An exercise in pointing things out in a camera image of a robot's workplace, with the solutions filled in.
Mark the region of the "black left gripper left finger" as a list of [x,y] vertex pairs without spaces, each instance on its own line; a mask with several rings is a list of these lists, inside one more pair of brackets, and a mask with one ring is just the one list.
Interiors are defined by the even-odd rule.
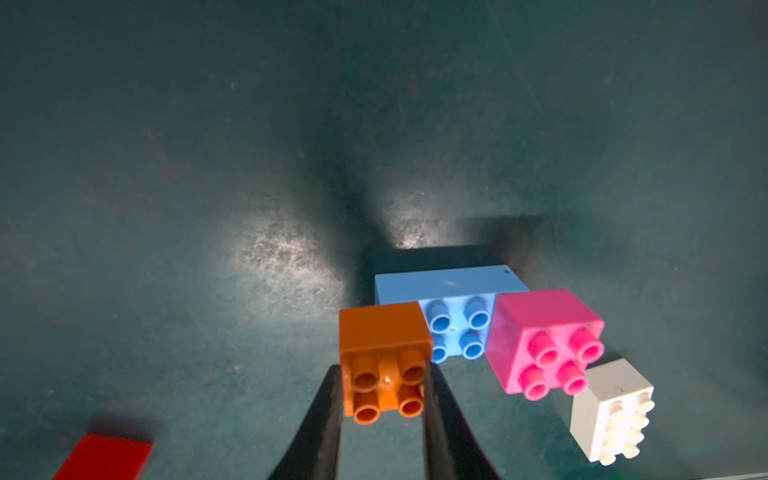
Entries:
[[341,369],[332,365],[269,480],[337,478],[343,404]]

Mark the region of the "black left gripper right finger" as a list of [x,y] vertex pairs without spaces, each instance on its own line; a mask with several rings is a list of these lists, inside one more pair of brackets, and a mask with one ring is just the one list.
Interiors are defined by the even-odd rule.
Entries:
[[424,382],[422,424],[426,479],[501,478],[480,448],[436,364],[428,367]]

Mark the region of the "orange lego brick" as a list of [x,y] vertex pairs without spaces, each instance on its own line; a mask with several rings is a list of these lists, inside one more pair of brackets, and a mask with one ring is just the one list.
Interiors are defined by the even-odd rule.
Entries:
[[359,425],[387,411],[419,416],[434,348],[420,305],[344,309],[338,325],[345,415]]

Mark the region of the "pink lego brick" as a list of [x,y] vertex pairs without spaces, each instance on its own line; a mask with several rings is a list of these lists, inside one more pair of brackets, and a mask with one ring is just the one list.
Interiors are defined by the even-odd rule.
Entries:
[[601,358],[605,322],[567,289],[496,297],[486,357],[507,394],[538,401],[560,388],[574,396]]

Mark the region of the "light blue lego brick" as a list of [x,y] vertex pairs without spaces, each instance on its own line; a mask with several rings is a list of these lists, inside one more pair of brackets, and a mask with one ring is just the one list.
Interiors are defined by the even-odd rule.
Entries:
[[528,290],[506,265],[378,274],[374,287],[378,305],[420,305],[434,340],[435,364],[482,357],[496,297]]

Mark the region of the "white lego brick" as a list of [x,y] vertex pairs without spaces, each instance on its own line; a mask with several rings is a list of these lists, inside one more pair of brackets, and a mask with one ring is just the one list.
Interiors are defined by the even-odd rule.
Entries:
[[655,407],[654,386],[627,360],[586,370],[588,387],[573,397],[569,431],[591,462],[613,464],[639,455],[642,430]]

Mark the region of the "red square lego brick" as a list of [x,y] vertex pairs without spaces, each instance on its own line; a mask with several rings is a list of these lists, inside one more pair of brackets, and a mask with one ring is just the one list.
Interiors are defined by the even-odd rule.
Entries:
[[138,480],[153,444],[97,434],[86,434],[53,480]]

